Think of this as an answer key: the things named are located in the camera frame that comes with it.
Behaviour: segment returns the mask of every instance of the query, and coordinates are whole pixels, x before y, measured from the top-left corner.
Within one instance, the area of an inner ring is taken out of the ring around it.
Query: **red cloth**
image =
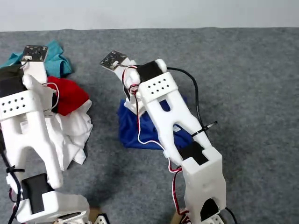
[[[87,93],[71,80],[49,76],[48,83],[55,83],[59,89],[58,113],[61,115],[68,115],[89,99]]]

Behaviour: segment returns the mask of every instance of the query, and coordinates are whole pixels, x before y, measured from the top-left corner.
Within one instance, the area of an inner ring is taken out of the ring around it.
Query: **black wire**
[[[1,142],[0,144],[1,144],[1,145],[0,145],[0,154],[1,154],[1,156],[2,156],[2,159],[3,159],[3,161],[4,161],[4,164],[5,164],[5,166],[6,166],[7,168],[11,168],[11,166],[9,165],[8,159],[7,159],[6,155],[5,155],[5,152],[4,152],[4,150],[5,150],[4,143]],[[17,193],[17,200],[16,200],[16,203],[15,203],[15,207],[14,207],[14,209],[13,209],[13,213],[11,214],[10,219],[9,219],[9,221],[8,221],[8,224],[12,224],[12,223],[13,223],[13,220],[14,220],[14,218],[15,218],[15,215],[16,215],[18,209],[19,209],[19,205],[20,205],[20,201],[21,201],[21,185],[20,185],[20,182],[19,182],[18,178],[17,178],[16,175],[14,174],[14,171],[10,171],[9,173],[10,173],[10,175],[12,176],[12,178],[14,179],[14,181],[15,181],[15,183],[16,183],[16,185],[17,185],[17,190],[18,190],[18,193]]]
[[[232,216],[232,218],[233,218],[235,224],[238,224],[238,221],[237,221],[237,219],[236,219],[234,213],[232,212],[232,210],[229,209],[228,207],[225,207],[225,209],[230,213],[230,215]]]
[[[185,73],[193,82],[193,85],[194,85],[194,88],[195,88],[195,104],[196,104],[196,115],[197,115],[197,119],[200,123],[200,125],[202,127],[204,127],[204,124],[202,123],[202,119],[201,119],[201,116],[200,116],[200,112],[199,112],[199,91],[198,91],[198,85],[197,85],[197,82],[195,80],[195,78],[187,71],[183,70],[183,69],[178,69],[178,68],[173,68],[173,67],[167,67],[168,70],[174,70],[174,71],[180,71],[180,72],[183,72]]]

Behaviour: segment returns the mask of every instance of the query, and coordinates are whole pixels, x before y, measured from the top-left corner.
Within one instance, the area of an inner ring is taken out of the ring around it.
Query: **floor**
[[[71,164],[62,192],[82,194],[112,224],[167,224],[174,213],[172,174],[158,150],[126,149],[118,141],[116,111],[124,94],[117,77],[100,67],[111,50],[142,64],[162,58],[189,71],[199,84],[204,123],[218,120],[209,138],[223,155],[227,206],[241,224],[299,223],[299,28],[59,30],[0,33],[0,64],[26,44],[58,40],[93,105],[94,129],[83,165]],[[172,73],[195,114],[194,89]],[[0,164],[0,219],[11,214]],[[30,152],[29,175],[44,165]],[[184,180],[177,192],[184,202]],[[232,223],[229,216],[223,215]]]

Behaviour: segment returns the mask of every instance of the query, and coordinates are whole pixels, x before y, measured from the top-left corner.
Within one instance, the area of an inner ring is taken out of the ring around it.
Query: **teal cloth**
[[[61,55],[64,50],[61,48],[59,43],[57,41],[51,41],[47,44],[47,46],[48,55],[44,62],[47,75],[60,78],[72,73],[71,63],[66,57]],[[10,58],[0,66],[0,68],[17,64],[21,60],[22,54],[23,52],[13,53]]]

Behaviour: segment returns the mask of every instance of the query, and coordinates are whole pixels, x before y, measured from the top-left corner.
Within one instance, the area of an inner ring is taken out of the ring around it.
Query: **pile of clothes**
[[[71,64],[62,56],[63,50],[57,41],[47,44],[48,55],[45,68],[48,83],[55,83],[59,90],[59,101],[54,116],[45,117],[50,140],[55,146],[61,170],[66,170],[72,160],[83,164],[86,159],[84,146],[89,138],[93,125],[87,111],[92,105],[88,94],[75,82],[60,78],[72,73]],[[1,67],[20,63],[22,53],[13,53]],[[26,132],[27,122],[21,123]]]

